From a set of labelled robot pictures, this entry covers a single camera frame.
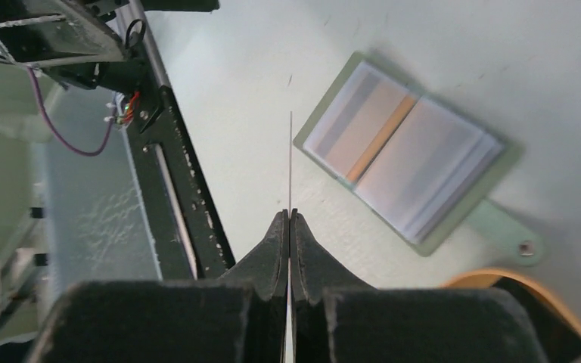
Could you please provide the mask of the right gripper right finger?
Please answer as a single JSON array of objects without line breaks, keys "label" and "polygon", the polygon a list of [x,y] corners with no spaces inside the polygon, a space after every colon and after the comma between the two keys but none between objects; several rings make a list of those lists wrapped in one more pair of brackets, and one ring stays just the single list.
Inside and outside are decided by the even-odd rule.
[{"label": "right gripper right finger", "polygon": [[378,289],[290,216],[297,362],[545,362],[522,305],[496,288]]}]

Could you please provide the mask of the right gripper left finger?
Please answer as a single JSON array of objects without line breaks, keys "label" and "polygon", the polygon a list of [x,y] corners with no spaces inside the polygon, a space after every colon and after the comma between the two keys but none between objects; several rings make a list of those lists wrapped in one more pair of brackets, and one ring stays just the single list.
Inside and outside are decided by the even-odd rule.
[{"label": "right gripper left finger", "polygon": [[288,213],[216,279],[86,281],[54,304],[28,362],[282,362]]}]

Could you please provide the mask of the white VIP card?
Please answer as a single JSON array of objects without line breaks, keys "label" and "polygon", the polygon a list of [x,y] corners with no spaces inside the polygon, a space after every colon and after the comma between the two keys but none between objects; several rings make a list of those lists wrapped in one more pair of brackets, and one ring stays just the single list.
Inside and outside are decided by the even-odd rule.
[{"label": "white VIP card", "polygon": [[288,168],[287,168],[287,209],[289,211],[289,215],[293,209],[293,139],[294,139],[294,132],[293,132],[293,121],[294,115],[293,111],[289,111],[289,129],[288,129]]}]

